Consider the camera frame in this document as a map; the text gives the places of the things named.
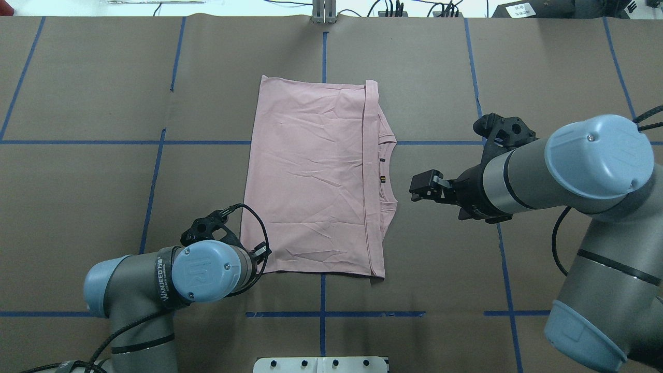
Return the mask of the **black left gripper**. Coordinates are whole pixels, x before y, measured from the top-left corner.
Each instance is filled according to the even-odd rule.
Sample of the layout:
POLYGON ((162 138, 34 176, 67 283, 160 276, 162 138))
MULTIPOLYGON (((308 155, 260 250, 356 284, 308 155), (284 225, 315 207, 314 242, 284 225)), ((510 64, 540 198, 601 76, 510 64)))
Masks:
POLYGON ((259 280, 267 267, 268 258, 272 250, 267 243, 259 243, 254 249, 244 249, 250 260, 246 283, 255 283, 259 280))

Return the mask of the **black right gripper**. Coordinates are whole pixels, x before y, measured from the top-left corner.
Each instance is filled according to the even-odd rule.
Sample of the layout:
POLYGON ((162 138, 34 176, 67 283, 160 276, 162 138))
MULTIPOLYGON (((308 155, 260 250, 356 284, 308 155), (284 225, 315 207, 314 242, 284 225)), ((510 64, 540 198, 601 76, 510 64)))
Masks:
POLYGON ((456 203, 461 208, 458 219, 461 221, 484 220, 497 224, 511 219, 511 215, 499 210, 487 197, 483 175, 485 165, 471 167, 455 179, 446 180, 438 170, 428 170, 414 175, 411 179, 410 200, 432 200, 435 203, 451 204, 450 189, 454 191, 456 203))

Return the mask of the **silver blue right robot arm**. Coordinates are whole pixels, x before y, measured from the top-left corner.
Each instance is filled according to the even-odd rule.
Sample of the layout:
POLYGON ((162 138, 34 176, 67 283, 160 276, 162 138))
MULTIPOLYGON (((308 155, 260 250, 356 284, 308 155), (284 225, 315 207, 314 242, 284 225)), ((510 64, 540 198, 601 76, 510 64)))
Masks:
POLYGON ((412 177, 412 201, 459 206, 460 220, 507 221, 566 206, 590 225, 551 306, 544 334, 601 372, 627 361, 661 371, 661 165, 637 123, 576 121, 540 139, 521 118, 484 115, 481 162, 455 179, 412 177))

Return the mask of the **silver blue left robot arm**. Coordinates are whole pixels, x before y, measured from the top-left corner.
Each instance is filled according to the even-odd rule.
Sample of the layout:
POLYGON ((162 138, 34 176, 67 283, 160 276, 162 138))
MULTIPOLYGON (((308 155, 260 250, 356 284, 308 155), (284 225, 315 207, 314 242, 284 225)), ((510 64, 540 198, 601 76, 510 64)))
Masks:
POLYGON ((247 291, 262 276, 270 253, 265 242, 248 251, 207 239, 93 265, 84 299, 92 316, 109 319, 111 333, 85 370, 179 371, 175 312, 247 291))

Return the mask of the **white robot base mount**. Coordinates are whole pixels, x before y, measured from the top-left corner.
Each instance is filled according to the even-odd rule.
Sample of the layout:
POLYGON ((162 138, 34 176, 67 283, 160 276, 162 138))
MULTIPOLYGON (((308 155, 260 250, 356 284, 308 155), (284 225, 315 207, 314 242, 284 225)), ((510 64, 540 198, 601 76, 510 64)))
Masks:
POLYGON ((259 358, 253 372, 390 372, 381 356, 310 356, 259 358))

